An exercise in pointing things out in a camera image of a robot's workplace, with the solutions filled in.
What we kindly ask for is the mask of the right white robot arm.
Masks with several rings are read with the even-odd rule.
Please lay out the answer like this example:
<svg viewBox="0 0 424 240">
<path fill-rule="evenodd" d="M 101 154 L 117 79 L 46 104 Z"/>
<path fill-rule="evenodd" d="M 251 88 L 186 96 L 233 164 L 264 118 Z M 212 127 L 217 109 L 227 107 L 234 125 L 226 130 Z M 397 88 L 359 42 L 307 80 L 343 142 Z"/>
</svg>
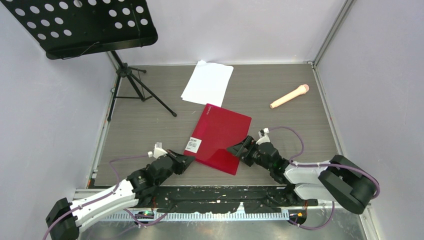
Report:
<svg viewBox="0 0 424 240">
<path fill-rule="evenodd" d="M 248 135 L 226 150 L 248 166 L 261 166 L 275 182 L 285 185 L 285 198 L 291 205 L 303 200 L 332 201 L 360 215 L 381 191 L 374 177 L 343 155 L 311 163 L 285 159 L 265 133 L 258 140 Z"/>
</svg>

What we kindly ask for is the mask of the red plastic folder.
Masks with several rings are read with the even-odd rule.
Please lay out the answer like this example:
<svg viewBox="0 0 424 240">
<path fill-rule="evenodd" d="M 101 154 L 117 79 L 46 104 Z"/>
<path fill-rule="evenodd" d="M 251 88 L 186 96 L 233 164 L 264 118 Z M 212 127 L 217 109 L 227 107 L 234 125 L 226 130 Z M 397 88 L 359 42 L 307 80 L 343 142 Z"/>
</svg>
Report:
<svg viewBox="0 0 424 240">
<path fill-rule="evenodd" d="M 227 148 L 246 138 L 251 121 L 250 116 L 208 103 L 183 154 L 194 156 L 197 162 L 234 176 L 240 161 Z"/>
</svg>

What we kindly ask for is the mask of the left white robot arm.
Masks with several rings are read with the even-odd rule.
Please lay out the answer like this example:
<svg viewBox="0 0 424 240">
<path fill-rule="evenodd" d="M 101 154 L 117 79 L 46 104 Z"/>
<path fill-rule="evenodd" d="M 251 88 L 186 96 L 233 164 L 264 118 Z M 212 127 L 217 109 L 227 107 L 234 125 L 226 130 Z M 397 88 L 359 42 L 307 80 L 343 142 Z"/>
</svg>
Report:
<svg viewBox="0 0 424 240">
<path fill-rule="evenodd" d="M 43 238 L 76 240 L 80 233 L 102 218 L 120 210 L 136 206 L 148 207 L 154 194 L 173 174 L 181 175 L 195 161 L 194 156 L 156 147 L 147 153 L 155 160 L 132 172 L 127 178 L 101 192 L 69 202 L 58 200 L 46 217 L 48 226 Z"/>
</svg>

